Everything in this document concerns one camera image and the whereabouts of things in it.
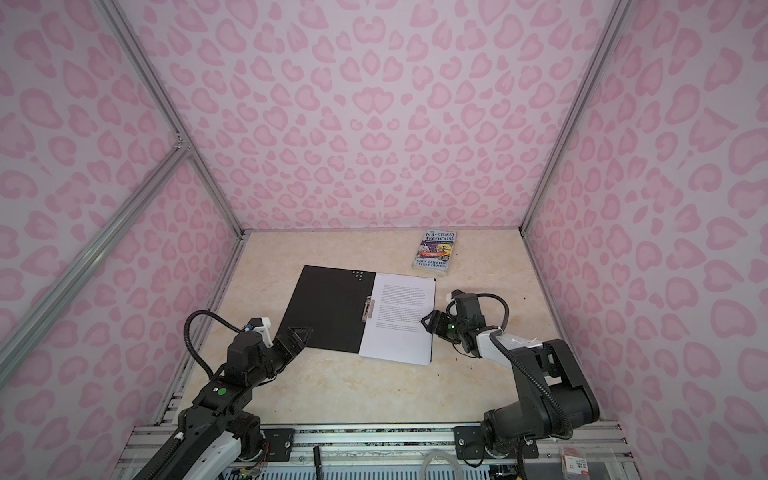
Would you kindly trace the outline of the printed sheet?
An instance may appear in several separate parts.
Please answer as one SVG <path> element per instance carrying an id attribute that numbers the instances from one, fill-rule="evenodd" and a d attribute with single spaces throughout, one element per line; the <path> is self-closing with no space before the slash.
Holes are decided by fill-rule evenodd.
<path id="1" fill-rule="evenodd" d="M 372 312 L 366 319 L 358 354 L 364 358 L 427 366 L 432 336 L 421 324 L 435 306 L 436 280 L 377 273 Z"/>

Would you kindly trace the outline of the blue and black file folder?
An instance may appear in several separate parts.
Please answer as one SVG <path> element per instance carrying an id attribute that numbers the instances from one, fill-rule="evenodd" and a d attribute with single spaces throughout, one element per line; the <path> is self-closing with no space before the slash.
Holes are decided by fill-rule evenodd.
<path id="1" fill-rule="evenodd" d="M 366 323 L 361 321 L 377 272 L 306 265 L 278 333 L 311 328 L 307 346 L 358 354 Z"/>

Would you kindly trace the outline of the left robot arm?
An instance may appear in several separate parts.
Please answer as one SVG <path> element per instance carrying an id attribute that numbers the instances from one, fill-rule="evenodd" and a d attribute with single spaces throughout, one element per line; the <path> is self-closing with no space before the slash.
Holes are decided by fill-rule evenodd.
<path id="1" fill-rule="evenodd" d="M 177 428 L 136 475 L 138 479 L 215 479 L 235 461 L 260 463 L 269 443 L 258 416 L 245 411 L 254 390 L 305 349 L 310 328 L 289 328 L 267 346 L 261 333 L 237 334 L 226 362 L 180 413 Z"/>

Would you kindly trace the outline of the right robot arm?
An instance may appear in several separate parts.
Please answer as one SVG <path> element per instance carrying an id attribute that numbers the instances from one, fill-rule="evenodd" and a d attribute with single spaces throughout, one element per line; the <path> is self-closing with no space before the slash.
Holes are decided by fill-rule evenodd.
<path id="1" fill-rule="evenodd" d="M 444 311 L 420 323 L 427 333 L 473 359 L 507 367 L 517 400 L 484 413 L 480 423 L 485 452 L 497 457 L 546 438 L 569 440 L 600 418 L 600 407 L 572 350 L 562 339 L 526 340 L 506 331 L 511 309 L 494 293 L 455 290 Z"/>

